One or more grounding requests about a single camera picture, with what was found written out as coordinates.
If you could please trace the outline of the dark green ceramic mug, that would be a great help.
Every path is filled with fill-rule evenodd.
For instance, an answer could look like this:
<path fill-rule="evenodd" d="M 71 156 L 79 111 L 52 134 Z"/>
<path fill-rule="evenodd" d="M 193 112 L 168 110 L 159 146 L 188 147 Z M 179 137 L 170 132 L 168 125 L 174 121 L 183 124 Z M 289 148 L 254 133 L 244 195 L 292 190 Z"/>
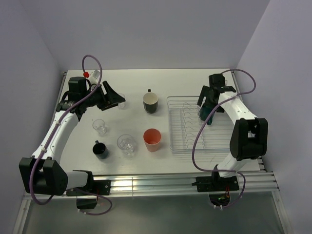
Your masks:
<path fill-rule="evenodd" d="M 211 105 L 211 104 L 203 104 L 199 110 L 199 118 L 200 120 L 202 121 L 205 121 L 206 118 L 208 117 L 208 115 L 211 113 L 211 111 L 213 110 L 214 108 L 214 105 Z M 209 118 L 209 120 L 207 121 L 207 125 L 211 125 L 212 122 L 213 122 L 213 117 L 214 117 L 214 114 L 212 114 L 212 116 Z"/>

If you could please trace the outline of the black ceramic mug cream inside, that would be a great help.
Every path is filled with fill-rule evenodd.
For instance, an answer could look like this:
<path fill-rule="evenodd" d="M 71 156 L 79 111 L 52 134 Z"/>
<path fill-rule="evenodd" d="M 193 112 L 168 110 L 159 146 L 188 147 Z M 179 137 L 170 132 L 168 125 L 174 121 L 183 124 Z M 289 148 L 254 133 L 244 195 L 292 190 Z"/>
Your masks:
<path fill-rule="evenodd" d="M 147 113 L 153 114 L 158 108 L 158 96 L 151 89 L 143 96 L 143 106 Z"/>

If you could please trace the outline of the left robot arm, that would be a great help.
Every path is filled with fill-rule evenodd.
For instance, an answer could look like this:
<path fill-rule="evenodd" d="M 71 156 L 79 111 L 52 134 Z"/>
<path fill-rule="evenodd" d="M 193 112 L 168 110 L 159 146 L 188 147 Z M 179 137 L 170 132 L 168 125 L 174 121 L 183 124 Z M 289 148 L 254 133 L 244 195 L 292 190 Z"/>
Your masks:
<path fill-rule="evenodd" d="M 60 158 L 65 145 L 82 115 L 89 107 L 105 111 L 125 102 L 108 82 L 94 86 L 84 77 L 72 77 L 66 91 L 56 107 L 55 117 L 48 133 L 32 156 L 19 162 L 19 170 L 27 193 L 32 195 L 62 195 L 78 188 L 84 195 L 94 191 L 92 172 L 76 170 L 65 172 Z"/>

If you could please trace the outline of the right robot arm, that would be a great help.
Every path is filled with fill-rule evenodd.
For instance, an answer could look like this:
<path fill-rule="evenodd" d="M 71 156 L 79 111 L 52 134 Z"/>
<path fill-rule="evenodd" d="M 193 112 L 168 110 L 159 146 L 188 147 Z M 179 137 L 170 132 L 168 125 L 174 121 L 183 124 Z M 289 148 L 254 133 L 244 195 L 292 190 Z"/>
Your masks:
<path fill-rule="evenodd" d="M 265 155 L 268 141 L 268 122 L 253 114 L 241 101 L 240 96 L 255 90 L 239 93 L 226 85 L 223 73 L 209 76 L 209 85 L 203 86 L 197 106 L 199 118 L 206 125 L 211 125 L 216 112 L 226 113 L 234 124 L 230 139 L 230 152 L 226 158 L 214 167 L 211 185 L 216 190 L 222 190 L 229 177 L 235 174 L 249 161 Z"/>

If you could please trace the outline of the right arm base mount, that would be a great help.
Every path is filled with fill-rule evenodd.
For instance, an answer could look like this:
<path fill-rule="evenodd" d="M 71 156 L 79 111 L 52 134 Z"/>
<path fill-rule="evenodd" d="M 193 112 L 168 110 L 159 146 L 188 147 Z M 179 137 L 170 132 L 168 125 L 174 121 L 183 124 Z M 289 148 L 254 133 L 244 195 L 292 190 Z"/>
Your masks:
<path fill-rule="evenodd" d="M 219 175 L 198 176 L 192 186 L 196 186 L 197 192 L 221 192 L 220 195 L 209 195 L 210 201 L 216 206 L 227 206 L 230 203 L 230 192 L 238 191 L 239 184 L 236 176 L 223 178 Z"/>

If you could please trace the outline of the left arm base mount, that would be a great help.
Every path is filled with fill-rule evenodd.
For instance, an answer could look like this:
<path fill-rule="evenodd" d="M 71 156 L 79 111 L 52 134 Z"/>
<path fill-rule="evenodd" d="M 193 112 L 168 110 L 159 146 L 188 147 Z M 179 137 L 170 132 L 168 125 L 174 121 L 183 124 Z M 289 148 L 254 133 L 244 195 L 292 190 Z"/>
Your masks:
<path fill-rule="evenodd" d="M 77 198 L 76 206 L 81 210 L 92 210 L 97 206 L 106 205 L 104 200 L 107 200 L 110 204 L 109 209 L 112 207 L 112 202 L 110 199 L 104 197 L 104 195 L 110 194 L 111 180 L 95 180 L 92 185 L 85 187 L 73 188 L 66 191 L 67 196 L 87 196 L 92 195 L 96 198 L 86 199 L 86 198 Z"/>

